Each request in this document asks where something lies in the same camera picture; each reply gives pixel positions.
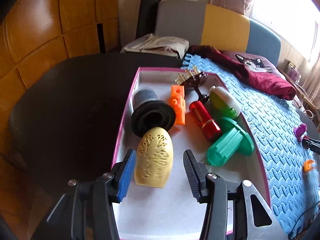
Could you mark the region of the magenta plastic suction toy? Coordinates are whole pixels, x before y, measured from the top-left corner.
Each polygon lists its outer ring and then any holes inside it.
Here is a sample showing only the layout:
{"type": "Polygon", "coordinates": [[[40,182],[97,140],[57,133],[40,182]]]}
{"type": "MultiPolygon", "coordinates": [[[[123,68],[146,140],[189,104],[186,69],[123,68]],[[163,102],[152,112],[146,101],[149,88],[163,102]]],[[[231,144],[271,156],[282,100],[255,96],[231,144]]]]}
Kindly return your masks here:
{"type": "Polygon", "coordinates": [[[302,141],[303,134],[307,130],[307,125],[305,123],[301,123],[298,127],[293,128],[293,133],[296,136],[299,142],[302,141]]]}

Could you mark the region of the orange plastic clip piece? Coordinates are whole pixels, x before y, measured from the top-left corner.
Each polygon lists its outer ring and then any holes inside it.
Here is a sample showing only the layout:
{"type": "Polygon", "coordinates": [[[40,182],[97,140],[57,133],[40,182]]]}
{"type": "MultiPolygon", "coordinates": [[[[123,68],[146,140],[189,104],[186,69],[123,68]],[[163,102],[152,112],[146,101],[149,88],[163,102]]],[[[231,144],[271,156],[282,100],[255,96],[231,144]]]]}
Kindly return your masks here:
{"type": "Polygon", "coordinates": [[[304,162],[303,164],[303,171],[305,173],[312,171],[313,169],[315,169],[317,167],[316,165],[316,161],[312,160],[312,159],[308,159],[304,162]]]}

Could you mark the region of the red metallic cylinder case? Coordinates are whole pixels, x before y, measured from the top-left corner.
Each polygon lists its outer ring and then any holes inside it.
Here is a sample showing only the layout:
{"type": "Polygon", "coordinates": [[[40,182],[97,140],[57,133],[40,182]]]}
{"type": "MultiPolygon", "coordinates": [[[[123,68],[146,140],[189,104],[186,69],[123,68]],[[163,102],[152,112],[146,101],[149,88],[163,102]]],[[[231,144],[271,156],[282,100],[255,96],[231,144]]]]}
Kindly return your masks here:
{"type": "Polygon", "coordinates": [[[192,114],[204,137],[212,142],[217,141],[222,135],[222,130],[204,104],[194,101],[189,105],[189,112],[192,114]]]}

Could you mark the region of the green plastic spool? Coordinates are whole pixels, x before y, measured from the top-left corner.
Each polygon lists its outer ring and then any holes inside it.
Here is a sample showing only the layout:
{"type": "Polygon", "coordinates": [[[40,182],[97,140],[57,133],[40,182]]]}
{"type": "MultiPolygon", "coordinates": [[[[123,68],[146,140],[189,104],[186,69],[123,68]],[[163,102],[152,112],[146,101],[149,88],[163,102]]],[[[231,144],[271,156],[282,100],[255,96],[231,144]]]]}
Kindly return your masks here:
{"type": "Polygon", "coordinates": [[[233,119],[222,117],[219,120],[222,135],[208,148],[206,161],[211,166],[223,166],[234,153],[250,156],[254,143],[250,135],[233,119]]]}

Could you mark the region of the black lens with clear cap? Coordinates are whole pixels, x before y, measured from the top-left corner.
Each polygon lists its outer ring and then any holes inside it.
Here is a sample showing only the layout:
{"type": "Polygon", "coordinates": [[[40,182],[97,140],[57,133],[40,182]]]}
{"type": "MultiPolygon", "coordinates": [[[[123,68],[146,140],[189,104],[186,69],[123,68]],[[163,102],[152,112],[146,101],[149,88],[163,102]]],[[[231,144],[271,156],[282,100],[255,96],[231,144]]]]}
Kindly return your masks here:
{"type": "Polygon", "coordinates": [[[133,133],[140,138],[155,127],[169,131],[175,123],[174,109],[165,101],[160,100],[152,88],[136,91],[132,103],[131,127],[133,133]]]}

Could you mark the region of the white green soap dispenser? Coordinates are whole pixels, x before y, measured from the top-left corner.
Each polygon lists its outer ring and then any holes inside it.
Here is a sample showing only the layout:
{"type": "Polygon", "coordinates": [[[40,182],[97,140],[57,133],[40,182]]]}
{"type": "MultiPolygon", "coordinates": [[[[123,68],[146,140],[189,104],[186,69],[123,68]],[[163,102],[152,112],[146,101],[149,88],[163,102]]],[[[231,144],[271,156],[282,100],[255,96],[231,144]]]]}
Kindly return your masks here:
{"type": "Polygon", "coordinates": [[[212,86],[209,89],[209,101],[219,116],[235,119],[241,113],[240,103],[225,87],[212,86]]]}

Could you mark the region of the orange cube block toy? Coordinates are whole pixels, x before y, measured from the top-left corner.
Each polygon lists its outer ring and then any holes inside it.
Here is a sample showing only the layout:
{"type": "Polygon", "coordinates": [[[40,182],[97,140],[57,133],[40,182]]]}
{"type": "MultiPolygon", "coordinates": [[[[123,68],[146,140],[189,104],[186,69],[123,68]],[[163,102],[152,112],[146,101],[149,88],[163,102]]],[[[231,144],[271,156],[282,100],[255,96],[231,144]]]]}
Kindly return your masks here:
{"type": "Polygon", "coordinates": [[[180,86],[180,85],[171,86],[169,105],[172,107],[172,109],[176,114],[174,125],[185,125],[186,107],[185,107],[183,86],[180,86]]]}

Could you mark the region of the brown scalp massager comb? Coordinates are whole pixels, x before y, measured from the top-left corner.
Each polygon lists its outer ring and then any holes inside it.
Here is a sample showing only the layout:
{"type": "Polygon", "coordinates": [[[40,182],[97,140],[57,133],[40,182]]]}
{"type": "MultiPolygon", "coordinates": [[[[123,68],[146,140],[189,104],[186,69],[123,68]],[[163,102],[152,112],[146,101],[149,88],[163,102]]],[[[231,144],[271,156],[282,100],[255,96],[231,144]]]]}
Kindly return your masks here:
{"type": "Polygon", "coordinates": [[[200,91],[200,87],[207,82],[208,74],[199,71],[196,66],[192,69],[185,69],[185,74],[178,73],[175,82],[177,85],[183,86],[185,93],[195,91],[198,95],[198,101],[206,103],[209,100],[208,95],[204,95],[200,91]]]}

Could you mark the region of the blue foam puzzle mat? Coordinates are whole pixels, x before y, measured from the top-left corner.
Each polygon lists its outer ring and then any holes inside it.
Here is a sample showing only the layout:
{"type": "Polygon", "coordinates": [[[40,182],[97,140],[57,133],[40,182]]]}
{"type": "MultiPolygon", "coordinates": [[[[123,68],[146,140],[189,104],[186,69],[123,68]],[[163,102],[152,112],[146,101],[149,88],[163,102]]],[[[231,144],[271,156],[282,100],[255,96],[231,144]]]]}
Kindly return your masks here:
{"type": "Polygon", "coordinates": [[[271,209],[290,239],[307,229],[319,214],[319,175],[303,171],[314,159],[293,133],[301,123],[291,101],[262,93],[241,83],[233,74],[209,59],[186,55],[182,67],[219,76],[240,102],[242,114],[257,144],[266,174],[271,209]]]}

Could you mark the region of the wooden desk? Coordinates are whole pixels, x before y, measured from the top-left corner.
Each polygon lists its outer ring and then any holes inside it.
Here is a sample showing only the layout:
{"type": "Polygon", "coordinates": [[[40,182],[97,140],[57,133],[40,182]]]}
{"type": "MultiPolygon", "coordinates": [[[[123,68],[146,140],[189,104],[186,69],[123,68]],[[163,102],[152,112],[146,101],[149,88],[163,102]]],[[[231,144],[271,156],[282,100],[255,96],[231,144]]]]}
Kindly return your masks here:
{"type": "Polygon", "coordinates": [[[310,97],[307,95],[307,93],[300,87],[297,83],[295,83],[288,74],[282,70],[279,69],[280,73],[283,74],[287,81],[293,85],[296,89],[296,94],[300,100],[300,104],[304,107],[306,111],[310,111],[312,114],[309,115],[310,119],[313,121],[313,123],[316,125],[317,129],[319,130],[319,109],[311,102],[310,97]]]}

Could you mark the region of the pink gift box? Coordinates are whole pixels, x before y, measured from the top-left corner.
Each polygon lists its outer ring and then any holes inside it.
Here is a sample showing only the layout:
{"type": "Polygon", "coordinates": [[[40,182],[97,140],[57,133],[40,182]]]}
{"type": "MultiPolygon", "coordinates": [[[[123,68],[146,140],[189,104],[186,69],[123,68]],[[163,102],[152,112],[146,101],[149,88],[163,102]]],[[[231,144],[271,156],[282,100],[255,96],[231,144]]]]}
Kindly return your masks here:
{"type": "Polygon", "coordinates": [[[299,83],[301,74],[293,62],[288,62],[286,72],[295,83],[299,83]]]}

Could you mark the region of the dark red blanket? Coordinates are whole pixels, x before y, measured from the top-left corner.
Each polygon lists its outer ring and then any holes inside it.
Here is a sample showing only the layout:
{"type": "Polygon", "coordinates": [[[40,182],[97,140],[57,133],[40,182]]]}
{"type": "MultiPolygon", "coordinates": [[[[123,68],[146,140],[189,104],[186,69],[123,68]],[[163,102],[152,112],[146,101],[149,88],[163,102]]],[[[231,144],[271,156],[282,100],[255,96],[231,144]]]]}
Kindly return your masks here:
{"type": "Polygon", "coordinates": [[[242,83],[266,94],[275,95],[285,100],[293,100],[296,96],[295,88],[281,76],[251,71],[243,63],[233,61],[212,46],[193,45],[189,47],[187,53],[208,58],[222,65],[242,83]]]}

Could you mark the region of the grey yellow blue headboard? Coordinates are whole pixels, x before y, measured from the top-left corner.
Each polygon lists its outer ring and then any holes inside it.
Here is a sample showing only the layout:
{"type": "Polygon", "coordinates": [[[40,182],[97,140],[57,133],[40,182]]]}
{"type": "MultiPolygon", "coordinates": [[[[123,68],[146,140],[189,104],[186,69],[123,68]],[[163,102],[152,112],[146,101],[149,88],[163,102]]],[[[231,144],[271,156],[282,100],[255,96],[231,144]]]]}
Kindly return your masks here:
{"type": "Polygon", "coordinates": [[[202,2],[161,1],[155,34],[183,38],[190,45],[263,56],[276,65],[281,41],[270,29],[237,12],[202,2]]]}

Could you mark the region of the wooden wardrobe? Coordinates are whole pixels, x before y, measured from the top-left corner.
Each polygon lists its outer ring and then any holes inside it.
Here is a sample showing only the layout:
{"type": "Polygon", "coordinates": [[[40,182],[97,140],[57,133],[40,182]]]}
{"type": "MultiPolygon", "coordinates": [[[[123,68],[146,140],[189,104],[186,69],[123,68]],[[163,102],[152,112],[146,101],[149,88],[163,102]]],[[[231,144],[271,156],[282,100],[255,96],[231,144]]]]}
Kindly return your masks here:
{"type": "Polygon", "coordinates": [[[17,0],[1,23],[1,215],[18,238],[33,189],[15,165],[11,110],[50,67],[118,47],[118,0],[17,0]]]}

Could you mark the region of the black rolled mat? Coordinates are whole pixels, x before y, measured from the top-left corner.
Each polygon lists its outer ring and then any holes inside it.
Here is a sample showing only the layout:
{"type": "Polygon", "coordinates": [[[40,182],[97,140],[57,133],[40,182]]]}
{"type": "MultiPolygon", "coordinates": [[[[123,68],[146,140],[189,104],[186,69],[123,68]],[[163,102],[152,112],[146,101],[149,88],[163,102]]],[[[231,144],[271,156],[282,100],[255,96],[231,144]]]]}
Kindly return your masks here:
{"type": "Polygon", "coordinates": [[[158,5],[161,0],[140,0],[136,39],[146,34],[154,34],[157,21],[158,5]]]}

